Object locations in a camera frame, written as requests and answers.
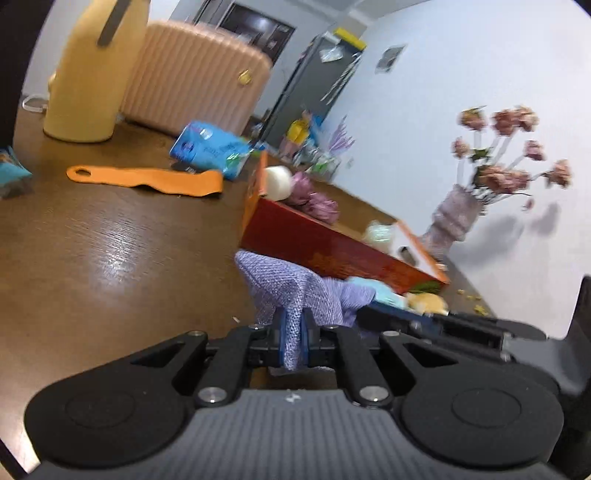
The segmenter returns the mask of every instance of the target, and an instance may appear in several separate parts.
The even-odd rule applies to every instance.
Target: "yellow toy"
[[[449,312],[446,301],[434,293],[419,293],[418,295],[408,293],[406,296],[408,306],[421,315],[426,313],[447,315]]]

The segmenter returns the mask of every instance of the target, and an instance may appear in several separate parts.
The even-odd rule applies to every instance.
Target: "metal screw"
[[[382,401],[388,398],[389,393],[384,387],[379,387],[377,385],[370,385],[368,387],[363,387],[359,390],[359,395],[361,398],[368,401]]]
[[[223,388],[219,387],[206,387],[199,390],[197,396],[207,403],[218,403],[228,396]]]

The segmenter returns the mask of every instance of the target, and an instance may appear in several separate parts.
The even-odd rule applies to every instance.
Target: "flower vase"
[[[483,204],[461,185],[454,185],[433,213],[433,224],[421,237],[427,251],[443,260],[454,242],[463,242],[483,211]]]

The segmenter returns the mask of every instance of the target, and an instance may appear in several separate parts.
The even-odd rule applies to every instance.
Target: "blue item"
[[[18,161],[11,147],[0,150],[0,197],[10,195],[32,174]]]
[[[191,122],[170,150],[170,156],[198,170],[220,170],[225,179],[234,180],[250,155],[242,138],[221,128]]]
[[[370,287],[375,290],[375,301],[390,305],[399,309],[406,309],[407,299],[402,295],[398,295],[394,290],[388,287],[384,282],[379,280],[372,280],[370,278],[349,277],[348,282],[362,287]]]

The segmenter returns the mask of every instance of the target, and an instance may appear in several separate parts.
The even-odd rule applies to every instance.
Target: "red box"
[[[445,273],[401,220],[387,216],[340,189],[315,184],[317,191],[324,190],[339,202],[340,220],[333,226],[283,203],[267,200],[265,168],[268,162],[268,155],[263,152],[249,183],[240,248],[302,265],[322,277],[381,280],[400,294],[425,282],[436,282],[441,286],[449,284]],[[355,205],[356,212],[345,211],[346,203]],[[362,209],[364,212],[360,214],[358,210]],[[369,213],[362,219],[364,225],[360,228],[359,218],[363,217],[365,210]],[[367,225],[375,219],[385,223],[384,218],[396,226],[396,250],[407,247],[417,261],[416,267],[361,242]]]

